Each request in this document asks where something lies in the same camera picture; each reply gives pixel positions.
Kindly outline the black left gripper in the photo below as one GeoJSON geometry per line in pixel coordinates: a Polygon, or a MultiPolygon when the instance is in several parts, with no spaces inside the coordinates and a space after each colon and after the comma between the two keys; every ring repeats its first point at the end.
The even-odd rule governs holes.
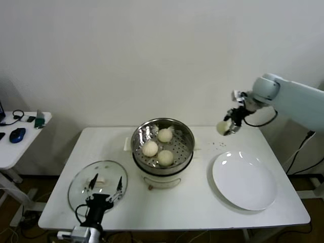
{"type": "Polygon", "coordinates": [[[97,173],[85,185],[85,199],[89,211],[86,215],[86,220],[82,223],[82,225],[101,225],[106,211],[112,209],[112,202],[120,200],[123,195],[122,176],[119,179],[116,192],[112,196],[109,194],[98,194],[96,189],[98,175],[99,174],[97,173]]]}

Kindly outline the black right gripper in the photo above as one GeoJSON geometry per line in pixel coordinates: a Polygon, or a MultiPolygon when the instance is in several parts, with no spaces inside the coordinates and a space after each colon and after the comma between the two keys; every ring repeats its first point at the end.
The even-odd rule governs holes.
{"type": "Polygon", "coordinates": [[[242,125],[242,121],[247,116],[247,110],[244,107],[232,108],[227,111],[224,121],[232,121],[232,124],[226,126],[224,135],[236,134],[242,125]]]}

